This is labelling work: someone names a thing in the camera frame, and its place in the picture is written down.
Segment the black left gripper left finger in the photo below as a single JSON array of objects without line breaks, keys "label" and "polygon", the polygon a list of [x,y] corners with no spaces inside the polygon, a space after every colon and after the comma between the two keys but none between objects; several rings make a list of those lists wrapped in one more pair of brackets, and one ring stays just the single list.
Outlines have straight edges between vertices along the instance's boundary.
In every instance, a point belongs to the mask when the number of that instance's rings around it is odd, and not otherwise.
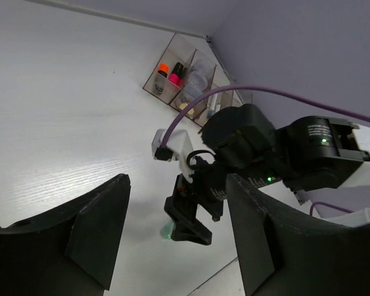
[{"label": "black left gripper left finger", "polygon": [[130,201],[119,174],[46,212],[0,227],[0,295],[103,295]]}]

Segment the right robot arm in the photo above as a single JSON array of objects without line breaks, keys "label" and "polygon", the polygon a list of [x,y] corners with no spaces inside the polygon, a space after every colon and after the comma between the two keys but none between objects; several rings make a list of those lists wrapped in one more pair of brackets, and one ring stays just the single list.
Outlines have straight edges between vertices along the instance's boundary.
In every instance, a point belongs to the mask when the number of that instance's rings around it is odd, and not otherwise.
[{"label": "right robot arm", "polygon": [[293,192],[370,186],[370,128],[346,119],[307,116],[275,128],[259,108],[245,104],[212,116],[201,138],[212,163],[183,129],[155,153],[178,161],[181,170],[164,206],[173,241],[211,244],[212,233],[197,219],[197,209],[220,220],[230,174],[255,188],[282,182]]}]

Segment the clear jar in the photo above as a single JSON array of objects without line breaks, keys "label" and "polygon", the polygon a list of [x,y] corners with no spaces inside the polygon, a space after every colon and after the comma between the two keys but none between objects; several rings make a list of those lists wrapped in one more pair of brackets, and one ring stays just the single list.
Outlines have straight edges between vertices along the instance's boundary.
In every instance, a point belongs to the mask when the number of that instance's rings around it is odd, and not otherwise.
[{"label": "clear jar", "polygon": [[193,84],[198,86],[201,91],[207,88],[208,80],[205,75],[198,71],[192,71],[187,78],[186,84]]},{"label": "clear jar", "polygon": [[192,71],[198,71],[206,77],[209,77],[213,72],[213,65],[204,59],[197,59],[193,63],[191,69]]},{"label": "clear jar", "polygon": [[183,88],[181,100],[183,102],[191,103],[202,94],[203,91],[201,91],[198,86],[195,86],[193,84],[187,84]]}]

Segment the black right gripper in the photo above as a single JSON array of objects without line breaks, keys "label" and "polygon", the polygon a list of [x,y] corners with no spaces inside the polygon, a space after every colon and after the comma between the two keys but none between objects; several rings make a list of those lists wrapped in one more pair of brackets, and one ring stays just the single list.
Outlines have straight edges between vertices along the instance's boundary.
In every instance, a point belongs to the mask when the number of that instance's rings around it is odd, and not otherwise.
[{"label": "black right gripper", "polygon": [[198,155],[181,157],[179,167],[181,174],[176,179],[173,195],[164,205],[174,224],[171,239],[211,245],[212,232],[196,218],[197,210],[202,207],[214,222],[221,219],[228,172],[221,162],[208,163]]}]

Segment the orange highlighter marker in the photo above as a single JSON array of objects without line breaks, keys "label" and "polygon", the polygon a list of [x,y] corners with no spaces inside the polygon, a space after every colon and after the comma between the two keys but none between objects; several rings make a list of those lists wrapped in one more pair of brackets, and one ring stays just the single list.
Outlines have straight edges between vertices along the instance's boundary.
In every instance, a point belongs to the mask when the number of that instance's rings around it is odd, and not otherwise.
[{"label": "orange highlighter marker", "polygon": [[169,73],[169,66],[166,63],[160,63],[157,69],[157,73],[166,78]]}]

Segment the clear four-compartment organizer tray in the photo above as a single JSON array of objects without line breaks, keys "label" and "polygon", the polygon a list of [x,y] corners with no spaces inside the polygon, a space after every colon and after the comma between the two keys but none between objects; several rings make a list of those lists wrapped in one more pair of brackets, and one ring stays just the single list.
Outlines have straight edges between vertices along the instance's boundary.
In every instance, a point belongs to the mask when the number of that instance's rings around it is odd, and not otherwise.
[{"label": "clear four-compartment organizer tray", "polygon": [[[233,82],[234,78],[218,62],[176,33],[163,51],[143,90],[181,112],[203,93]],[[242,104],[243,100],[237,91],[223,91],[199,102],[186,116],[203,126],[220,110]]]}]

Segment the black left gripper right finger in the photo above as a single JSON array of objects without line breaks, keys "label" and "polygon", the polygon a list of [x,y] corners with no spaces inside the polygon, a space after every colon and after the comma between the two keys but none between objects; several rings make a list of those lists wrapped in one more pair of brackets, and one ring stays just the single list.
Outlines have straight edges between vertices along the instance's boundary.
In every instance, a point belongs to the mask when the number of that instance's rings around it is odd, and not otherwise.
[{"label": "black left gripper right finger", "polygon": [[314,218],[238,175],[226,192],[247,295],[370,295],[370,223]]}]

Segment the green utility knife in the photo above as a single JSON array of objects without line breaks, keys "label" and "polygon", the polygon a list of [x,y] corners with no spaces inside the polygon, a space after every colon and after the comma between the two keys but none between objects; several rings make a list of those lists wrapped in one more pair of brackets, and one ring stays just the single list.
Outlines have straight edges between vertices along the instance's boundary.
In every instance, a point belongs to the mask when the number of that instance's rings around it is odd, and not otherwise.
[{"label": "green utility knife", "polygon": [[160,236],[162,239],[171,240],[172,233],[175,230],[175,224],[172,220],[169,220],[160,230]]}]

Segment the pink highlighter marker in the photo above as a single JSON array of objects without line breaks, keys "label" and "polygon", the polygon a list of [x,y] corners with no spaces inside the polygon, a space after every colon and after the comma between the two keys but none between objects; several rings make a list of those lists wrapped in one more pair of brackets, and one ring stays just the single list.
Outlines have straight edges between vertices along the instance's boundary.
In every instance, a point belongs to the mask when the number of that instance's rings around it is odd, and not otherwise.
[{"label": "pink highlighter marker", "polygon": [[171,73],[170,73],[170,75],[168,77],[168,80],[171,83],[177,85],[178,82],[181,79],[181,75],[182,75],[183,69],[184,69],[184,65],[181,62],[177,62],[175,64],[173,70],[171,71]]}]

